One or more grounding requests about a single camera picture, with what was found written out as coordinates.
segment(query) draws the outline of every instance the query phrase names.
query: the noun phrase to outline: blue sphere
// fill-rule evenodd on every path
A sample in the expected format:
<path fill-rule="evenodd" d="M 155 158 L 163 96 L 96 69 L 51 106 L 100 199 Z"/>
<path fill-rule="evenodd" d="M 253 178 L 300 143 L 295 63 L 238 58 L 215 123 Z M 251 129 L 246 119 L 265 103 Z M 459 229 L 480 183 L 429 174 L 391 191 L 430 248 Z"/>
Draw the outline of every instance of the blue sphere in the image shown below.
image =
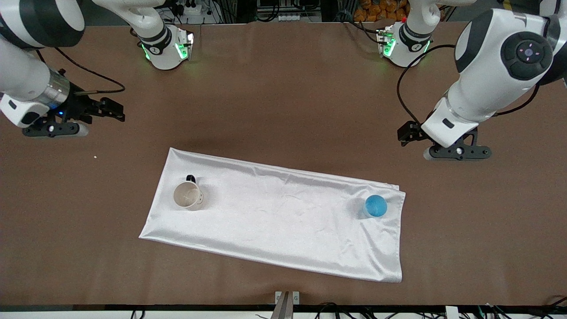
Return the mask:
<path fill-rule="evenodd" d="M 380 217 L 388 210 L 388 203 L 386 203 L 386 200 L 382 196 L 372 195 L 366 199 L 364 207 L 366 208 L 366 212 L 370 215 Z"/>

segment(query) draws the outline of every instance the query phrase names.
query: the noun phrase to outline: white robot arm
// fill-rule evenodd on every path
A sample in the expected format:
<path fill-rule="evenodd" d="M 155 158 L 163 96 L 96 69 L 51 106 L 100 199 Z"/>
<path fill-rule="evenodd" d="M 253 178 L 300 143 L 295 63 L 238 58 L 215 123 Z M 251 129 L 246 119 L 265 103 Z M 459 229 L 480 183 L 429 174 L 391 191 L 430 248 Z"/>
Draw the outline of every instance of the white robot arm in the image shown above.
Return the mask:
<path fill-rule="evenodd" d="M 410 0 L 412 11 L 405 22 L 396 22 L 379 33 L 380 54 L 394 64 L 407 67 L 415 58 L 424 53 L 431 42 L 441 13 L 437 4 L 448 6 L 467 6 L 476 0 Z"/>
<path fill-rule="evenodd" d="M 154 7 L 165 0 L 93 0 L 106 8 L 134 29 L 146 58 L 160 70 L 170 70 L 191 59 L 193 33 L 173 25 L 165 25 Z"/>
<path fill-rule="evenodd" d="M 564 2 L 558 13 L 548 18 L 492 9 L 471 21 L 455 48 L 459 80 L 420 127 L 408 122 L 400 128 L 402 144 L 427 136 L 440 145 L 434 149 L 436 152 L 455 148 L 463 135 L 474 131 L 481 122 L 535 85 L 564 78 L 567 75 L 566 9 Z M 450 157 L 463 159 L 469 151 L 459 144 Z M 435 157 L 431 149 L 425 155 Z"/>
<path fill-rule="evenodd" d="M 189 59 L 193 34 L 166 26 L 153 6 L 164 0 L 95 0 L 117 13 L 136 31 L 146 58 L 158 69 Z M 92 116 L 124 121 L 122 105 L 94 101 L 62 74 L 35 59 L 30 50 L 72 47 L 84 33 L 75 0 L 2 0 L 0 2 L 0 110 L 26 136 L 84 136 Z"/>

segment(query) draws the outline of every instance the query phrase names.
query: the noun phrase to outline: brown table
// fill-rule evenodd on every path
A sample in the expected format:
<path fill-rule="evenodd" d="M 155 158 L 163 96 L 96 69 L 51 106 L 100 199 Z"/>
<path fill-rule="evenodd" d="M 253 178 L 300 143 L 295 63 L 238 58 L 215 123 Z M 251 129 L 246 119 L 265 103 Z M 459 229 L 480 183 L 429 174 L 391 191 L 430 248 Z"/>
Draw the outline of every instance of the brown table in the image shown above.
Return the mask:
<path fill-rule="evenodd" d="M 464 24 L 442 23 L 435 44 Z M 117 79 L 126 122 L 33 140 L 0 116 L 1 304 L 542 304 L 567 287 L 567 90 L 480 126 L 493 156 L 428 162 L 402 148 L 401 69 L 352 26 L 194 28 L 193 60 L 154 69 L 125 27 L 90 27 L 65 51 Z M 43 50 L 85 89 L 106 83 Z M 404 79 L 423 119 L 458 78 L 452 50 Z M 138 239 L 168 148 L 400 185 L 403 282 L 338 278 Z"/>

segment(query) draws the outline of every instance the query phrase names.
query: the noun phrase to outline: white cloth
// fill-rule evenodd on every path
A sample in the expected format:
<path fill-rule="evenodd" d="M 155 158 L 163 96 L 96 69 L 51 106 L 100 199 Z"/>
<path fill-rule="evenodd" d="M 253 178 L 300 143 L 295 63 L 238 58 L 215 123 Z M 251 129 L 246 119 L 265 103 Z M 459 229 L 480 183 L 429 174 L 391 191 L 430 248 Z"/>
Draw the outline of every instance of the white cloth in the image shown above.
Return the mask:
<path fill-rule="evenodd" d="M 204 201 L 173 200 L 194 175 Z M 140 238 L 306 271 L 400 282 L 398 186 L 170 149 Z M 365 215 L 382 196 L 382 217 Z"/>

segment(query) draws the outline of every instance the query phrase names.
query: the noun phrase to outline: white mug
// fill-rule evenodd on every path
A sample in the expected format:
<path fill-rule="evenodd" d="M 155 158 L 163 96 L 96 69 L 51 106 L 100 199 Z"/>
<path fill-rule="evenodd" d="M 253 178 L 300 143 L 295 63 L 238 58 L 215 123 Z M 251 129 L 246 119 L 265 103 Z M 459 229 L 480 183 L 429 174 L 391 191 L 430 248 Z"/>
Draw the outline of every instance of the white mug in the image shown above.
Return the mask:
<path fill-rule="evenodd" d="M 181 182 L 174 191 L 174 201 L 179 207 L 189 208 L 203 202 L 203 193 L 195 182 L 193 175 L 187 175 L 185 182 Z"/>

